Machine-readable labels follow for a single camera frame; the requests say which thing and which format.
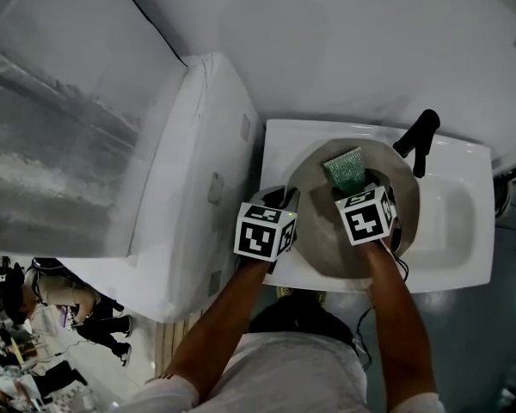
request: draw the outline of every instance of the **white t-shirt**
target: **white t-shirt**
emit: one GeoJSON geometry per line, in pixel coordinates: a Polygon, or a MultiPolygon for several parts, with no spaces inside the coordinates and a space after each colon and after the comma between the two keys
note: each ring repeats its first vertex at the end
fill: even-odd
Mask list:
{"type": "MultiPolygon", "coordinates": [[[[208,399],[185,379],[156,379],[115,413],[368,412],[366,375],[355,352],[326,336],[298,332],[243,336],[208,399]]],[[[411,398],[396,413],[442,413],[435,393],[411,398]]]]}

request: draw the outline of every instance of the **gray bowl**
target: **gray bowl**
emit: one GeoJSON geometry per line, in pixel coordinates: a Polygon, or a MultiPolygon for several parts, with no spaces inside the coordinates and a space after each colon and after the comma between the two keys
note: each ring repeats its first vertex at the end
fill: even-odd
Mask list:
{"type": "Polygon", "coordinates": [[[396,151],[370,139],[332,139],[318,148],[294,171],[289,187],[300,190],[298,240],[294,248],[319,272],[342,279],[369,278],[369,268],[347,237],[341,215],[331,194],[332,185],[323,163],[361,147],[365,167],[390,179],[396,199],[396,214],[401,222],[402,240],[396,255],[401,256],[415,240],[419,223],[420,192],[413,171],[396,151]]]}

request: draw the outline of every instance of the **white wall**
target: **white wall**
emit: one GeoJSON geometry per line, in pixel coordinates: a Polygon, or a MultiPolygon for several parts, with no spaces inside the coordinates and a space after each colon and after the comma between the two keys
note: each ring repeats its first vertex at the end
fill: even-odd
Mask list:
{"type": "Polygon", "coordinates": [[[516,0],[137,1],[180,53],[227,54],[265,118],[433,108],[494,159],[516,146],[516,0]]]}

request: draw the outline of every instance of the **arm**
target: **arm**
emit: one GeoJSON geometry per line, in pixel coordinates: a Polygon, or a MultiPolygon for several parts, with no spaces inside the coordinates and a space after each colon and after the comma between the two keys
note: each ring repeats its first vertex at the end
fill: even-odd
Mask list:
{"type": "Polygon", "coordinates": [[[14,381],[14,386],[17,389],[17,393],[19,394],[19,398],[25,399],[25,402],[30,406],[30,408],[34,408],[33,401],[31,401],[31,397],[28,395],[27,389],[25,386],[19,381],[14,381]]]}
{"type": "Polygon", "coordinates": [[[250,320],[269,263],[239,268],[203,317],[183,338],[166,373],[189,381],[203,401],[216,385],[250,320]]]}
{"type": "Polygon", "coordinates": [[[75,321],[77,324],[82,324],[86,317],[94,310],[95,295],[86,289],[76,288],[72,292],[72,298],[78,305],[78,314],[75,317],[75,321]]]}
{"type": "Polygon", "coordinates": [[[370,296],[391,410],[414,395],[436,392],[430,342],[392,256],[379,243],[365,243],[362,252],[372,273],[370,296]]]}
{"type": "Polygon", "coordinates": [[[0,402],[7,405],[9,407],[9,398],[8,396],[0,390],[0,402]]]}

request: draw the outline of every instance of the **white plastic cover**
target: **white plastic cover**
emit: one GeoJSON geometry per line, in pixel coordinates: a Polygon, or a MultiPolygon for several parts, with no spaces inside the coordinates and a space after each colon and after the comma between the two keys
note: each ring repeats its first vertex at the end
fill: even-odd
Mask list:
{"type": "Polygon", "coordinates": [[[100,292],[159,322],[203,309],[230,278],[237,212],[263,142],[263,125],[229,61],[210,54],[186,62],[132,255],[61,259],[100,292]]]}

